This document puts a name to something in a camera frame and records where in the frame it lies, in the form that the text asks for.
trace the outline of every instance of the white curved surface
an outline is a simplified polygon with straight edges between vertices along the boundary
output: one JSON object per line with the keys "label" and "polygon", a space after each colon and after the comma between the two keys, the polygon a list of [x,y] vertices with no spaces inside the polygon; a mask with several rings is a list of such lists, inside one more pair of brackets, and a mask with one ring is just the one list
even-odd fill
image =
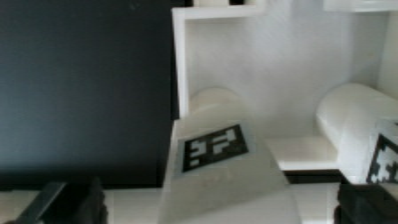
{"label": "white curved surface", "polygon": [[338,167],[348,181],[366,183],[378,124],[398,120],[398,101],[370,87],[346,84],[329,93],[318,125],[338,149]]}

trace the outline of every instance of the black object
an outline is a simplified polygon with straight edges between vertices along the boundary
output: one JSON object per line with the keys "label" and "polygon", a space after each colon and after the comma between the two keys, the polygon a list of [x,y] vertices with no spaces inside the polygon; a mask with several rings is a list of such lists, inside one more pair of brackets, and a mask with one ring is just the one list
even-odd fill
{"label": "black object", "polygon": [[249,152],[240,125],[183,142],[183,172]]}
{"label": "black object", "polygon": [[171,4],[172,4],[172,7],[192,7],[194,0],[172,0]]}
{"label": "black object", "polygon": [[398,145],[378,135],[368,172],[368,183],[398,183]]}
{"label": "black object", "polygon": [[105,187],[160,187],[171,2],[0,0],[0,6],[0,187],[94,176]]}
{"label": "black object", "polygon": [[101,183],[50,183],[18,217],[16,224],[107,224]]}
{"label": "black object", "polygon": [[23,210],[23,213],[18,217],[16,224],[34,224],[41,221],[43,214],[46,212],[48,207],[52,206],[53,200],[60,194],[60,191],[66,187],[66,183],[55,182],[44,186],[36,199]]}
{"label": "black object", "polygon": [[346,216],[341,220],[355,224],[398,223],[398,201],[382,186],[341,184],[338,200]]}
{"label": "black object", "polygon": [[339,206],[334,209],[334,224],[354,224],[350,217]]}
{"label": "black object", "polygon": [[245,4],[245,0],[229,0],[229,4],[231,5],[243,5]]}
{"label": "black object", "polygon": [[339,183],[345,179],[339,170],[284,171],[290,184]]}

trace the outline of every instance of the black panel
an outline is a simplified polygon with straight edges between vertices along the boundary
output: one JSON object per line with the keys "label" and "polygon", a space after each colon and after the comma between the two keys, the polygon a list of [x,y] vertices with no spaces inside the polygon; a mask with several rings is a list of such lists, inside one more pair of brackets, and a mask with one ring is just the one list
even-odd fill
{"label": "black panel", "polygon": [[354,223],[398,223],[398,201],[380,185],[341,184],[338,200]]}
{"label": "black panel", "polygon": [[339,183],[345,179],[339,170],[284,171],[290,184]]}
{"label": "black panel", "polygon": [[169,0],[0,0],[0,184],[160,186]]}

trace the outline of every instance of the white block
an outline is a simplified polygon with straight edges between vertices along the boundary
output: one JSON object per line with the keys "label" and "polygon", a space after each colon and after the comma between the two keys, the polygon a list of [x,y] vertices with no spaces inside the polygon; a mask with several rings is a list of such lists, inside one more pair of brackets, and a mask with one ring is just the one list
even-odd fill
{"label": "white block", "polygon": [[[236,135],[229,135],[235,125],[242,132],[233,129]],[[233,147],[222,145],[224,155],[247,149],[245,153],[201,166],[220,155],[211,151],[215,145],[236,144],[231,139],[238,139],[240,148],[229,151]],[[201,167],[183,171],[187,164]],[[158,224],[171,223],[300,223],[286,178],[242,105],[233,103],[201,110],[174,123],[158,219]]]}

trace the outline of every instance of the white plastic part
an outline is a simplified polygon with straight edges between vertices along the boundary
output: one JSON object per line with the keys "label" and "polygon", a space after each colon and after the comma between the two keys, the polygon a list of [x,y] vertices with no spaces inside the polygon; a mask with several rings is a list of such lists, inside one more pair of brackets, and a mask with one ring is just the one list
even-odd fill
{"label": "white plastic part", "polygon": [[229,0],[194,0],[195,7],[229,6]]}
{"label": "white plastic part", "polygon": [[338,169],[338,151],[325,136],[265,139],[283,170]]}
{"label": "white plastic part", "polygon": [[391,13],[377,89],[398,99],[398,12]]}
{"label": "white plastic part", "polygon": [[[249,152],[185,172],[187,142],[201,144],[194,138],[235,124],[243,130]],[[158,224],[300,223],[288,181],[258,136],[243,105],[235,100],[199,107],[176,121]]]}
{"label": "white plastic part", "polygon": [[197,19],[238,18],[256,16],[265,13],[265,0],[249,0],[245,5],[229,7],[190,7],[172,9],[174,25],[174,45],[176,45],[176,64],[178,64],[178,97],[179,97],[179,116],[190,112],[190,91],[187,77],[187,22]]}
{"label": "white plastic part", "polygon": [[377,125],[384,119],[396,118],[398,101],[370,87],[346,84],[329,93],[316,121],[338,149],[338,166],[352,183],[366,183]]}
{"label": "white plastic part", "polygon": [[346,12],[396,11],[398,0],[325,0],[325,10]]}

